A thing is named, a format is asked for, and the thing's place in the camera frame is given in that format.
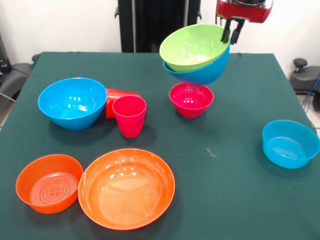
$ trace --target orange bowl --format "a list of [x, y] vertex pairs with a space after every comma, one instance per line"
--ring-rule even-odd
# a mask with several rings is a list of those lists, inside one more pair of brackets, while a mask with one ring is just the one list
[[84, 171], [78, 199], [95, 223], [113, 230], [148, 225], [169, 207], [175, 178], [159, 156], [141, 149], [119, 149], [96, 159]]
[[76, 201], [82, 173], [81, 164], [71, 156], [43, 156], [21, 171], [15, 184], [16, 194], [39, 213], [58, 213]]

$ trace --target bowl rim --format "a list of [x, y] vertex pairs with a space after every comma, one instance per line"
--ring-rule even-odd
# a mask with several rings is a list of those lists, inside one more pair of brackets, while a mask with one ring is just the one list
[[[115, 102], [118, 101], [119, 99], [122, 99], [122, 98], [125, 98], [125, 97], [136, 97], [136, 98], [141, 99], [141, 100], [144, 102], [144, 108], [143, 108], [143, 110], [142, 110], [140, 113], [136, 114], [136, 115], [125, 116], [125, 115], [119, 114], [117, 111], [115, 111], [115, 109], [114, 109], [114, 104], [115, 104]], [[114, 100], [114, 102], [112, 103], [112, 111], [113, 111], [115, 114], [117, 114], [117, 115], [119, 115], [119, 116], [121, 116], [121, 117], [123, 117], [123, 118], [136, 117], [136, 116], [140, 115], [141, 113], [145, 112], [146, 110], [147, 110], [147, 102], [146, 102], [146, 100], [144, 100], [141, 96], [135, 96], [135, 95], [121, 96], [121, 97], [117, 98], [116, 100]]]
[[[184, 107], [184, 106], [181, 106], [181, 105], [177, 104], [177, 103], [172, 99], [172, 97], [171, 97], [172, 91], [173, 91], [176, 87], [178, 87], [179, 85], [185, 85], [185, 84], [191, 85], [191, 86], [193, 86], [193, 87], [199, 87], [199, 88], [201, 87], [201, 88], [208, 89], [209, 92], [211, 93], [212, 100], [211, 100], [207, 105], [205, 105], [205, 106], [203, 106], [203, 107], [198, 107], [198, 108], [189, 108], [189, 107]], [[191, 84], [191, 83], [188, 83], [188, 82], [181, 82], [181, 83], [178, 83], [178, 84], [174, 85], [174, 86], [171, 88], [171, 90], [170, 90], [170, 92], [169, 92], [169, 98], [170, 98], [171, 102], [172, 102], [174, 105], [176, 105], [176, 106], [178, 106], [178, 107], [180, 107], [180, 108], [183, 108], [183, 109], [186, 109], [186, 110], [198, 110], [198, 111], [199, 111], [199, 110], [203, 110], [203, 109], [208, 108], [208, 107], [214, 102], [214, 100], [215, 100], [215, 95], [214, 95], [214, 93], [212, 92], [212, 90], [211, 90], [209, 87], [205, 86], [205, 85], [194, 85], [194, 84]]]
[[72, 159], [77, 165], [78, 167], [80, 167], [81, 169], [81, 176], [83, 175], [84, 173], [84, 170], [83, 170], [83, 167], [82, 165], [80, 164], [80, 162], [75, 159], [73, 156], [70, 156], [70, 155], [66, 155], [66, 154], [49, 154], [49, 155], [44, 155], [44, 156], [41, 156], [41, 157], [38, 157], [37, 159], [33, 160], [32, 162], [30, 162], [28, 165], [26, 165], [22, 170], [21, 172], [19, 173], [18, 177], [16, 178], [16, 181], [15, 181], [15, 192], [17, 194], [17, 196], [19, 197], [19, 199], [24, 202], [25, 204], [29, 205], [30, 207], [41, 207], [41, 208], [46, 208], [46, 207], [50, 207], [50, 206], [53, 206], [53, 205], [56, 205], [56, 204], [60, 204], [62, 202], [64, 202], [66, 199], [70, 198], [74, 193], [76, 193], [78, 191], [78, 187], [73, 191], [71, 192], [68, 196], [66, 196], [65, 198], [61, 199], [60, 201], [58, 202], [54, 202], [52, 204], [48, 204], [48, 205], [38, 205], [38, 204], [33, 204], [31, 202], [28, 202], [28, 201], [25, 201], [19, 194], [19, 191], [18, 191], [18, 180], [20, 179], [21, 175], [23, 174], [23, 172], [29, 167], [31, 166], [32, 164], [34, 164], [35, 162], [38, 162], [38, 161], [41, 161], [42, 159], [45, 159], [47, 157], [52, 157], [52, 156], [64, 156], [64, 157], [68, 157], [70, 159]]
[[185, 74], [193, 74], [197, 71], [200, 71], [200, 70], [203, 70], [203, 69], [206, 69], [210, 66], [212, 66], [213, 64], [216, 63], [216, 61], [218, 61], [219, 59], [221, 59], [222, 57], [224, 57], [224, 55], [227, 54], [229, 55], [230, 54], [230, 44], [229, 46], [227, 47], [227, 49], [221, 54], [221, 56], [219, 56], [216, 60], [214, 60], [213, 62], [210, 62], [208, 65], [205, 65], [205, 66], [202, 66], [196, 70], [192, 70], [192, 71], [174, 71], [169, 65], [168, 63], [165, 61], [165, 60], [162, 60], [162, 65], [164, 67], [164, 69], [166, 71], [168, 71], [169, 73], [171, 74], [175, 74], [175, 75], [185, 75]]
[[[98, 105], [98, 107], [96, 108], [95, 111], [92, 111], [92, 112], [90, 112], [89, 114], [86, 114], [86, 115], [81, 116], [81, 117], [61, 118], [61, 117], [52, 116], [52, 115], [50, 115], [50, 114], [47, 114], [45, 111], [43, 111], [43, 109], [40, 107], [40, 98], [43, 96], [44, 92], [45, 92], [46, 90], [48, 90], [50, 87], [52, 87], [53, 85], [60, 84], [61, 82], [66, 82], [66, 81], [69, 81], [69, 80], [74, 80], [74, 79], [89, 80], [90, 82], [95, 82], [95, 83], [97, 83], [98, 85], [100, 85], [101, 87], [103, 87], [103, 88], [105, 89], [105, 100], [103, 101], [103, 103], [100, 104], [100, 105]], [[106, 87], [105, 87], [101, 82], [99, 82], [99, 81], [97, 81], [97, 80], [94, 80], [94, 79], [92, 79], [92, 78], [87, 78], [87, 77], [70, 77], [70, 78], [65, 78], [65, 79], [56, 81], [56, 82], [50, 84], [49, 86], [47, 86], [47, 87], [40, 93], [40, 95], [39, 95], [39, 97], [38, 97], [38, 108], [40, 109], [40, 111], [41, 111], [44, 115], [48, 116], [49, 118], [57, 119], [57, 120], [74, 120], [74, 119], [86, 118], [87, 116], [90, 116], [90, 115], [96, 113], [96, 112], [99, 111], [101, 108], [103, 108], [103, 106], [106, 104], [106, 102], [107, 102], [107, 89], [106, 89]]]
[[[111, 153], [114, 153], [114, 152], [119, 152], [119, 151], [124, 151], [124, 150], [131, 150], [131, 151], [139, 151], [139, 152], [145, 152], [145, 153], [148, 153], [148, 154], [152, 154], [154, 156], [156, 156], [157, 158], [159, 158], [161, 161], [163, 161], [163, 163], [166, 165], [167, 169], [170, 171], [170, 174], [172, 176], [172, 181], [173, 181], [173, 191], [172, 191], [172, 196], [170, 197], [169, 201], [168, 201], [168, 204], [166, 207], [163, 208], [162, 211], [159, 212], [159, 214], [156, 214], [156, 215], [153, 215], [153, 217], [151, 218], [150, 221], [148, 221], [148, 223], [143, 223], [143, 224], [139, 224], [135, 227], [110, 227], [110, 226], [106, 226], [104, 224], [101, 224], [101, 223], [98, 223], [98, 221], [95, 221], [94, 219], [91, 218], [91, 216], [89, 216], [89, 214], [84, 210], [83, 208], [83, 204], [81, 202], [81, 198], [79, 197], [80, 195], [80, 183], [82, 181], [82, 179], [84, 178], [85, 176], [85, 173], [87, 171], [87, 169], [92, 165], [94, 164], [94, 162], [96, 162], [98, 159], [102, 158], [103, 156], [105, 155], [108, 155], [108, 154], [111, 154]], [[80, 207], [82, 209], [82, 211], [84, 212], [84, 214], [89, 218], [91, 219], [94, 223], [104, 227], [104, 228], [107, 228], [107, 229], [112, 229], [112, 230], [119, 230], [119, 231], [128, 231], [128, 230], [135, 230], [135, 229], [139, 229], [139, 228], [142, 228], [144, 226], [147, 226], [151, 223], [153, 223], [155, 220], [157, 220], [159, 217], [161, 217], [165, 211], [169, 208], [169, 206], [171, 205], [172, 203], [172, 200], [174, 199], [174, 196], [175, 196], [175, 192], [176, 192], [176, 181], [175, 181], [175, 175], [172, 171], [172, 169], [170, 168], [170, 166], [167, 164], [167, 162], [165, 160], [163, 160], [160, 156], [158, 156], [157, 154], [151, 152], [151, 151], [147, 151], [147, 150], [144, 150], [144, 149], [140, 149], [140, 148], [119, 148], [119, 149], [116, 149], [116, 150], [113, 150], [113, 151], [109, 151], [101, 156], [99, 156], [97, 159], [95, 159], [92, 163], [90, 163], [90, 165], [85, 169], [85, 171], [83, 172], [80, 180], [79, 180], [79, 184], [78, 184], [78, 201], [79, 201], [79, 204], [80, 204]]]
[[220, 26], [220, 25], [218, 25], [218, 24], [213, 24], [213, 23], [196, 23], [196, 24], [192, 24], [192, 25], [189, 25], [189, 26], [182, 27], [182, 28], [180, 28], [180, 29], [172, 32], [169, 36], [167, 36], [167, 37], [162, 41], [162, 43], [161, 43], [161, 45], [160, 45], [160, 48], [159, 48], [160, 57], [161, 57], [166, 63], [169, 63], [169, 64], [171, 64], [171, 65], [175, 65], [175, 66], [180, 66], [180, 67], [194, 67], [194, 66], [197, 66], [197, 65], [199, 65], [199, 64], [203, 64], [203, 63], [206, 63], [206, 62], [208, 62], [208, 61], [211, 61], [211, 60], [214, 59], [216, 56], [219, 56], [219, 55], [220, 55], [219, 57], [221, 57], [221, 55], [224, 53], [224, 51], [226, 51], [226, 49], [227, 49], [228, 46], [230, 45], [230, 40], [231, 40], [230, 37], [229, 37], [228, 42], [227, 42], [227, 43], [224, 43], [224, 44], [226, 45], [226, 47], [225, 47], [223, 50], [219, 51], [219, 53], [216, 54], [216, 56], [211, 57], [210, 59], [207, 59], [207, 60], [199, 61], [199, 62], [197, 62], [197, 63], [195, 63], [195, 64], [187, 64], [187, 63], [186, 63], [186, 64], [177, 64], [177, 63], [173, 63], [173, 62], [168, 61], [168, 60], [166, 59], [166, 57], [163, 56], [163, 43], [164, 43], [165, 41], [167, 41], [172, 35], [174, 35], [174, 34], [176, 34], [176, 33], [178, 33], [178, 32], [184, 31], [185, 29], [189, 29], [189, 28], [195, 28], [195, 27], [197, 27], [197, 26], [199, 26], [199, 25], [201, 25], [201, 26], [215, 26], [215, 27], [217, 27], [217, 28], [219, 28], [219, 29], [222, 29], [222, 30], [224, 29], [222, 26]]
[[314, 136], [314, 139], [317, 139], [317, 145], [318, 145], [318, 149], [315, 151], [315, 153], [313, 155], [311, 155], [310, 157], [306, 157], [306, 158], [303, 158], [301, 160], [311, 160], [313, 159], [315, 156], [317, 156], [320, 152], [320, 138], [318, 137], [318, 135], [308, 126], [298, 122], [298, 121], [294, 121], [294, 120], [288, 120], [288, 119], [277, 119], [277, 120], [273, 120], [273, 121], [270, 121], [268, 122], [264, 127], [263, 127], [263, 130], [262, 130], [262, 142], [263, 143], [267, 143], [267, 141], [265, 140], [265, 134], [266, 134], [266, 128], [269, 127], [270, 125], [273, 125], [277, 122], [287, 122], [287, 123], [293, 123], [297, 126], [302, 126], [306, 131], [310, 132], [313, 136]]

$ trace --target white wall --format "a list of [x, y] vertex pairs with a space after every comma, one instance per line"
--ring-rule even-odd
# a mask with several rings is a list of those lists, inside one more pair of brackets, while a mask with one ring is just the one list
[[[202, 0], [199, 23], [214, 23], [216, 2]], [[117, 5], [117, 0], [0, 0], [0, 32], [13, 63], [30, 62], [42, 51], [120, 52]], [[246, 22], [231, 51], [274, 53], [287, 75], [296, 57], [320, 65], [318, 12], [319, 0], [274, 0], [266, 22]]]
[[0, 33], [13, 63], [42, 51], [121, 52], [117, 0], [0, 0]]

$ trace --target black stand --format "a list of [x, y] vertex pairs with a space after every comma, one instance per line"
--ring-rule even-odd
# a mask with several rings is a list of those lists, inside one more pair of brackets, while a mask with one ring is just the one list
[[118, 0], [123, 53], [158, 52], [162, 41], [174, 31], [197, 23], [201, 0]]

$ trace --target green bowl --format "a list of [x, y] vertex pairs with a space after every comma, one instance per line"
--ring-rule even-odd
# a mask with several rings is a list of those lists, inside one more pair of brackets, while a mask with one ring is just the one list
[[223, 27], [195, 24], [171, 33], [159, 49], [161, 58], [176, 72], [190, 72], [219, 58], [230, 41], [221, 42]]

